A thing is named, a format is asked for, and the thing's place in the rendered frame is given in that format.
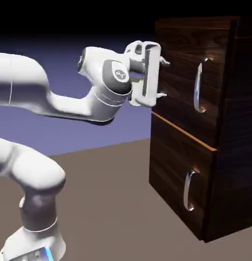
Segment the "dark wood cabinet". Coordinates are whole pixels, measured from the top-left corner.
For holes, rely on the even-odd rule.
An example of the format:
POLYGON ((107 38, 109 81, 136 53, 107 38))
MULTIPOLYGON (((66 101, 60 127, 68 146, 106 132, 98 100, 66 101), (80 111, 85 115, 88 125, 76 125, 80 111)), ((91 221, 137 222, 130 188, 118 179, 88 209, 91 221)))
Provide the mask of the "dark wood cabinet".
POLYGON ((208 146, 168 119, 162 120, 215 150, 205 242, 252 226, 252 16, 167 17, 160 28, 230 31, 218 119, 217 143, 208 146))

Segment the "dark wood cabinet door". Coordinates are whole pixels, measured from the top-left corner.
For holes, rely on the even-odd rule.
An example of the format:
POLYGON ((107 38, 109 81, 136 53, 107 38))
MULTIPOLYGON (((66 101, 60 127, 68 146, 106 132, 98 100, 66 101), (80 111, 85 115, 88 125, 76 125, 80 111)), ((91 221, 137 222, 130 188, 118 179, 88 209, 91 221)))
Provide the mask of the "dark wood cabinet door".
POLYGON ((152 114, 149 183, 199 240, 206 240, 210 177, 215 150, 197 142, 157 115, 152 114), (192 177, 189 201, 183 205, 187 171, 199 170, 192 177))
POLYGON ((159 90, 167 97, 158 100, 154 111, 211 147, 217 143, 229 34, 228 29, 156 30, 156 41, 170 65, 160 69, 159 90), (200 114, 194 109, 193 93, 197 68, 205 57, 211 61, 201 75, 199 104, 206 111, 200 114))

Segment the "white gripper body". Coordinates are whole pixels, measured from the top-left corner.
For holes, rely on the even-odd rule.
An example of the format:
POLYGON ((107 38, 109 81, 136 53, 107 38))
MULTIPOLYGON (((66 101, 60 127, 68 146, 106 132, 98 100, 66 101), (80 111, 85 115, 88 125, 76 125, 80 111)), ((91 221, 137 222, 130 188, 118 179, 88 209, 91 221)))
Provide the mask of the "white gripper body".
POLYGON ((129 44, 130 71, 143 73, 143 78, 132 80, 132 106, 153 107, 158 97, 158 79, 161 47, 152 41, 134 41, 129 44))

